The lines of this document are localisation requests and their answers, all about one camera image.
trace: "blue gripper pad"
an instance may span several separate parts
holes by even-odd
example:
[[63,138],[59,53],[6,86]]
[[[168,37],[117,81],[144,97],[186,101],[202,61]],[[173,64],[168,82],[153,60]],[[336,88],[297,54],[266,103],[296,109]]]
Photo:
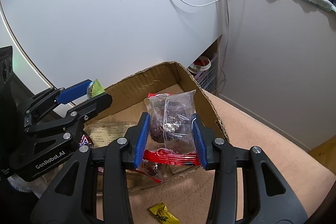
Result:
[[206,154],[206,147],[201,135],[201,131],[199,129],[199,126],[197,124],[197,118],[196,115],[192,116],[192,134],[194,138],[194,143],[195,143],[195,148],[196,148],[196,153],[198,157],[199,163],[202,165],[204,169],[206,169],[209,165],[208,160],[207,160],[207,154]]
[[123,153],[123,163],[128,170],[137,169],[142,163],[150,120],[151,116],[147,112],[143,112],[138,125],[127,129],[125,138],[129,140],[129,148]]
[[58,104],[68,104],[73,100],[78,99],[87,94],[87,88],[92,83],[91,80],[85,80],[76,85],[73,85],[62,92],[60,92],[59,96],[56,98],[56,102]]
[[135,148],[135,159],[134,159],[135,168],[138,168],[140,163],[142,162],[143,154],[145,152],[145,147],[147,143],[149,128],[150,128],[150,120],[151,120],[151,116],[147,113],[147,116],[142,125],[140,136],[138,138],[138,142]]

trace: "metal screw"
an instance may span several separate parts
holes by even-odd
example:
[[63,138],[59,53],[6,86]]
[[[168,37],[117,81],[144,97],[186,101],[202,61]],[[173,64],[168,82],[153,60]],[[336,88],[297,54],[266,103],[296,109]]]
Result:
[[63,135],[63,139],[68,140],[68,139],[70,139],[70,138],[71,138],[71,134],[70,134],[69,132],[64,133],[64,135]]
[[256,154],[259,154],[262,152],[261,148],[259,146],[253,146],[252,151]]
[[127,139],[124,138],[124,137],[121,137],[121,138],[119,138],[119,139],[117,140],[117,143],[118,143],[118,144],[125,144],[125,143],[127,143]]
[[89,147],[87,145],[82,145],[79,148],[79,151],[81,151],[82,153],[85,153],[87,150],[89,150]]
[[222,138],[216,138],[216,139],[215,139],[215,143],[216,143],[216,144],[224,144],[225,141],[224,141]]

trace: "cardboard box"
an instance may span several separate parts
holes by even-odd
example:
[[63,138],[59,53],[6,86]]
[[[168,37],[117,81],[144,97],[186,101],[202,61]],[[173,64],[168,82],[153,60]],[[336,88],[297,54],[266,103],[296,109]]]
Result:
[[[105,89],[107,93],[112,95],[112,105],[101,112],[95,119],[90,120],[90,123],[95,120],[103,122],[138,122],[142,112],[147,111],[144,99],[148,97],[149,93],[168,92],[177,94],[191,90],[196,90],[194,95],[195,108],[204,125],[211,128],[217,137],[228,141],[224,125],[211,101],[191,74],[181,64],[176,62],[164,62],[155,65]],[[181,167],[180,172],[179,170],[174,170],[169,177],[164,178],[163,182],[197,168],[197,166],[190,168]],[[138,181],[132,180],[130,177],[132,176],[128,176],[127,181],[130,190],[158,185],[146,176]]]

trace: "packaged snack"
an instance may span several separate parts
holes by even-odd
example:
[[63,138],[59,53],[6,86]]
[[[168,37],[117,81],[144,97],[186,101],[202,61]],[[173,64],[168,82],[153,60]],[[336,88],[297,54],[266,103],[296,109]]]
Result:
[[168,212],[167,206],[164,203],[154,205],[149,210],[163,224],[180,224],[180,221]]
[[124,137],[129,127],[135,122],[94,122],[84,128],[95,147],[106,146],[117,138]]
[[101,93],[104,93],[105,90],[99,83],[98,79],[95,81],[91,82],[90,85],[87,87],[87,98],[91,99],[97,95],[100,95]]
[[195,152],[190,126],[195,92],[148,95],[145,105],[151,115],[150,141],[146,146],[149,151],[165,148],[178,154]]
[[87,145],[89,146],[91,149],[93,149],[93,146],[95,145],[92,141],[92,139],[90,138],[89,135],[87,135],[86,132],[84,132],[78,146],[82,146],[82,145]]

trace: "black device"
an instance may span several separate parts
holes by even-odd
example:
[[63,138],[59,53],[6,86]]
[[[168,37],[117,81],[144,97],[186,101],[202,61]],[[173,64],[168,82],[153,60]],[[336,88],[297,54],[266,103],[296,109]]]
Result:
[[107,109],[110,94],[102,93],[68,110],[65,117],[39,123],[60,104],[87,94],[85,80],[70,88],[51,87],[16,107],[11,93],[12,47],[0,49],[0,172],[33,181],[70,158],[78,149],[84,123]]
[[[82,146],[36,204],[31,221],[133,224],[126,169],[137,168],[149,131],[149,114],[106,147]],[[293,190],[260,147],[233,147],[203,126],[196,114],[192,132],[199,161],[216,170],[207,224],[303,224],[307,214]],[[104,167],[104,221],[96,218],[97,168]],[[237,168],[243,169],[244,218],[236,221]]]

